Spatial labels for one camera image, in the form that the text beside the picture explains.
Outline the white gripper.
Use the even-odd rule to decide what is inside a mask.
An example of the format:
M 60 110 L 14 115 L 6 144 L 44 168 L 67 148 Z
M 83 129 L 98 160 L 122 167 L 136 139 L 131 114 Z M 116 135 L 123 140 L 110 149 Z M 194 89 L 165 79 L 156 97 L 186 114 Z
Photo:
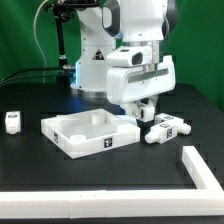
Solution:
M 107 72 L 106 93 L 110 103 L 121 105 L 125 114 L 138 119 L 139 108 L 134 101 L 148 98 L 146 118 L 154 119 L 158 94 L 175 87 L 175 69 L 170 55 L 163 57 L 155 71 L 145 71 L 142 66 L 132 68 L 112 67 Z

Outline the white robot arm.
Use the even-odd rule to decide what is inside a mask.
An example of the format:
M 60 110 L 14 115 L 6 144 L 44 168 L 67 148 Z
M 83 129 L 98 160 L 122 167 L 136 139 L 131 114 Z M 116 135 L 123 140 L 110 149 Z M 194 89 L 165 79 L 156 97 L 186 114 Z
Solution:
M 178 20 L 176 0 L 106 0 L 77 14 L 82 53 L 75 93 L 105 97 L 129 116 L 153 120 L 158 95 L 175 86 L 172 57 L 161 46 Z

